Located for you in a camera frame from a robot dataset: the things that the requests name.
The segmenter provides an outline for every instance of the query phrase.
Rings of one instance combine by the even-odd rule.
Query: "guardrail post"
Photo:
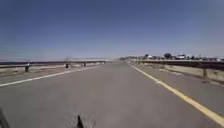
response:
[[[206,68],[203,68],[203,78],[207,78],[207,70]]]
[[[74,68],[74,65],[73,65],[73,63],[72,63],[72,62],[70,63],[70,67],[71,67],[71,68]]]
[[[162,68],[165,68],[165,62],[162,61]]]
[[[68,63],[65,64],[65,68],[69,68],[69,64]]]
[[[30,63],[28,63],[28,64],[25,66],[25,72],[29,72],[29,68],[30,68]]]

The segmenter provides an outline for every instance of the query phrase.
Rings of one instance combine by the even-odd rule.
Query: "white line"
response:
[[[159,69],[159,71],[169,72],[169,71],[168,71],[168,70],[166,70],[166,69]]]
[[[219,87],[224,88],[224,85],[222,85],[222,84],[219,83],[219,82],[215,82],[215,81],[212,81],[212,80],[211,80],[210,84],[213,84],[213,85],[215,85],[215,86],[219,86]]]
[[[84,70],[88,70],[88,69],[99,68],[99,67],[101,67],[101,66],[84,68],[84,69],[77,69],[77,70],[73,70],[73,71],[65,71],[65,72],[61,72],[61,73],[56,73],[56,74],[51,74],[51,75],[46,75],[46,76],[41,76],[41,77],[36,77],[36,78],[30,78],[30,79],[26,79],[26,80],[19,80],[19,81],[15,81],[15,82],[11,82],[11,83],[0,84],[0,87],[19,84],[19,83],[24,83],[24,82],[33,81],[33,80],[39,80],[39,79],[43,79],[43,78],[63,75],[63,74],[72,73],[72,72],[79,72],[79,71],[84,71]]]
[[[182,73],[178,73],[178,72],[170,72],[170,73],[172,73],[174,75],[178,75],[178,76],[182,76],[183,75]]]

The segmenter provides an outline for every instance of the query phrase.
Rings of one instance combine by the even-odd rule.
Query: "asphalt road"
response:
[[[177,89],[184,94],[215,112],[223,112],[221,87],[197,83],[200,80],[195,78],[191,84],[199,85],[193,91],[192,86],[186,87],[180,82],[183,78],[174,74],[143,70],[175,88],[180,85]],[[168,77],[179,81],[171,83]],[[207,95],[212,97],[206,102]],[[218,96],[215,100],[219,104],[211,102]],[[126,63],[1,87],[0,107],[11,128],[73,128],[77,113],[87,123],[96,122],[96,128],[221,128]]]

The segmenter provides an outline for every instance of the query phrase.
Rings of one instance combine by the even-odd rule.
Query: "guardrail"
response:
[[[33,62],[0,62],[1,68],[17,68],[24,67],[25,72],[29,72],[30,67],[34,66],[53,66],[53,65],[65,65],[65,68],[69,68],[72,64],[80,64],[86,66],[87,64],[104,64],[108,61],[33,61]]]
[[[224,71],[224,61],[197,61],[197,60],[140,60],[134,63],[152,63],[162,65],[174,65],[185,67],[196,67],[202,69],[216,69]]]

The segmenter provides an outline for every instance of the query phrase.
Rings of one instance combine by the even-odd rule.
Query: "yellow line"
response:
[[[186,101],[187,103],[191,104],[192,106],[194,106],[196,109],[198,109],[199,111],[201,111],[202,113],[204,113],[206,116],[208,116],[209,118],[211,118],[213,121],[215,121],[216,123],[220,124],[222,127],[224,127],[224,118],[219,116],[218,114],[216,114],[215,112],[209,110],[208,108],[206,108],[205,106],[199,104],[198,102],[194,101],[193,99],[185,96],[183,93],[179,92],[178,90],[172,88],[171,86],[169,86],[168,84],[156,79],[155,77],[145,73],[144,71],[136,68],[135,66],[131,65],[131,67],[133,67],[134,69],[136,69],[137,71],[141,72],[142,74],[144,74],[145,76],[147,76],[148,78],[154,80],[155,82],[157,82],[158,84],[162,85],[163,87],[165,87],[166,89],[168,89],[169,91],[171,91],[172,93],[174,93],[175,95],[177,95],[178,97],[180,97],[181,99],[183,99],[184,101]]]

